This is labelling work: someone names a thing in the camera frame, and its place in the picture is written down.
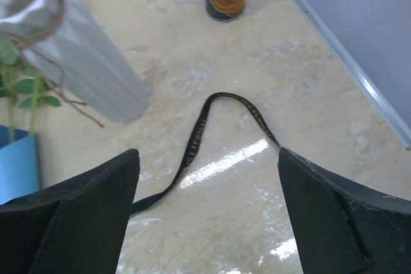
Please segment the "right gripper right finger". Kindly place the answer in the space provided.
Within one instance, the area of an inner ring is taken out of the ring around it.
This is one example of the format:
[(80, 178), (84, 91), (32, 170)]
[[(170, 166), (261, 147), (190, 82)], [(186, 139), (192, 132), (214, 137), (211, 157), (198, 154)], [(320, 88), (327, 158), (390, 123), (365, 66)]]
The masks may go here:
[(286, 148), (278, 171), (304, 273), (410, 273), (410, 201)]

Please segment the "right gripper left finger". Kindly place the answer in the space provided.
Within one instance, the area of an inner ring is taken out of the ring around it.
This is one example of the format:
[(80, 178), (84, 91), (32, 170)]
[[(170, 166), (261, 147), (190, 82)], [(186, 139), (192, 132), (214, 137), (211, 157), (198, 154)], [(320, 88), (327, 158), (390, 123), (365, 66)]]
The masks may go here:
[(115, 273), (139, 152), (1, 206), (1, 273)]

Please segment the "black ribbon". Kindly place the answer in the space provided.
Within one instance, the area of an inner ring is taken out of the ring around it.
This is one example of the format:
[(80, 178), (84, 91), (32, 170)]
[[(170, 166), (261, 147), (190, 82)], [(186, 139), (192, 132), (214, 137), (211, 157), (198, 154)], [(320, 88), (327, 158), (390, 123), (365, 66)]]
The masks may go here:
[(182, 156), (180, 166), (171, 184), (167, 186), (167, 188), (165, 188), (165, 190), (161, 191), (160, 193), (145, 197), (142, 200), (134, 202), (131, 208), (131, 216), (142, 213), (148, 210), (149, 208), (153, 207), (156, 203), (158, 203), (161, 199), (163, 199), (170, 191), (172, 191), (176, 187), (177, 182), (179, 181), (179, 178), (182, 175), (183, 171), (192, 164), (192, 162), (194, 161), (194, 159), (196, 158), (200, 150), (202, 137), (203, 137), (203, 134), (206, 128), (207, 118), (208, 118), (212, 103), (216, 99), (222, 99), (222, 98), (233, 99), (241, 103), (250, 112), (251, 116), (254, 118), (254, 120), (256, 121), (258, 126), (261, 128), (261, 130), (266, 134), (266, 136), (277, 146), (279, 150), (281, 149), (281, 145), (279, 141), (276, 139), (276, 137), (274, 136), (274, 134), (268, 127), (266, 121), (264, 120), (262, 114), (260, 113), (260, 111), (257, 109), (257, 107), (254, 104), (252, 104), (246, 98), (239, 96), (237, 94), (233, 94), (230, 92), (216, 92), (210, 95), (206, 99), (200, 111), (200, 114), (193, 127), (191, 135), (189, 136), (188, 143), (187, 143), (185, 152)]

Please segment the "blue wrapping paper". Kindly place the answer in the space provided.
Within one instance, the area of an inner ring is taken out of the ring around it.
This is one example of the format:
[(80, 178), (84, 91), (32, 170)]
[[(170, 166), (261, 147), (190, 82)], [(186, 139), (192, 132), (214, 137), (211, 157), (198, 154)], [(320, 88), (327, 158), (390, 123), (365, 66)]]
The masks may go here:
[(1, 126), (1, 204), (41, 188), (36, 136), (20, 129), (14, 134), (11, 143), (9, 127)]

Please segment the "white ribbed vase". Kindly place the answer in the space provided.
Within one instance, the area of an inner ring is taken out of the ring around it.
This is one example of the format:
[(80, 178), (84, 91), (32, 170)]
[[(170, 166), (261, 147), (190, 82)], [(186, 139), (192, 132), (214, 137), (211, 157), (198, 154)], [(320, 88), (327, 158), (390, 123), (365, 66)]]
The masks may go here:
[(148, 107), (148, 89), (77, 0), (1, 0), (1, 34), (29, 64), (110, 121)]

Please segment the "white bud rose stem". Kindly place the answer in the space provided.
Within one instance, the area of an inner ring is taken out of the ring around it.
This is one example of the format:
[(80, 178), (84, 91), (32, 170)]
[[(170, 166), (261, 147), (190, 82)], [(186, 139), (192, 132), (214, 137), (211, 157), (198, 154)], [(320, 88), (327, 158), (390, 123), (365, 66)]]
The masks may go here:
[(39, 70), (23, 62), (22, 56), (1, 34), (1, 97), (6, 101), (8, 116), (8, 143), (16, 138), (15, 110), (27, 109), (30, 111), (30, 125), (28, 133), (35, 133), (37, 110), (49, 105), (62, 105), (57, 95), (50, 95), (55, 89), (52, 81), (47, 81)]

